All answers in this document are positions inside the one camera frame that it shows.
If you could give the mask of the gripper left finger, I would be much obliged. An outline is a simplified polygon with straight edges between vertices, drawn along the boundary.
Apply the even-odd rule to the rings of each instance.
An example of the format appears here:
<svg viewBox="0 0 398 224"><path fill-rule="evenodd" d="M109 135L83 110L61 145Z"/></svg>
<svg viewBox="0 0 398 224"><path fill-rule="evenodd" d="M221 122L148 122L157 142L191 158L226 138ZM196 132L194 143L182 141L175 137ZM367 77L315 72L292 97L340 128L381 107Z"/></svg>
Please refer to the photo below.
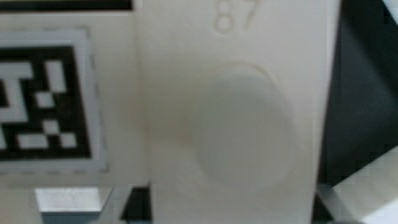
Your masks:
<svg viewBox="0 0 398 224"><path fill-rule="evenodd" d="M129 204L134 186L116 186L106 201L100 217L90 224L127 224L123 212Z"/></svg>

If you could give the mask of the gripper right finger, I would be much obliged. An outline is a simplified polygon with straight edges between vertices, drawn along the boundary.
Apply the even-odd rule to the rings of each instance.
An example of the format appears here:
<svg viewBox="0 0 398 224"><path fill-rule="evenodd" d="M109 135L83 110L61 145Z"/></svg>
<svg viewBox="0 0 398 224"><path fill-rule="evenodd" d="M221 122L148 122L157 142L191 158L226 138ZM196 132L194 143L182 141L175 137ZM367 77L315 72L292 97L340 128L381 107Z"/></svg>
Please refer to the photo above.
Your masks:
<svg viewBox="0 0 398 224"><path fill-rule="evenodd" d="M356 219L340 195L328 184L321 184L317 186L317 196L321 197L322 204L333 216L333 220L328 224L363 224L363 222Z"/></svg>

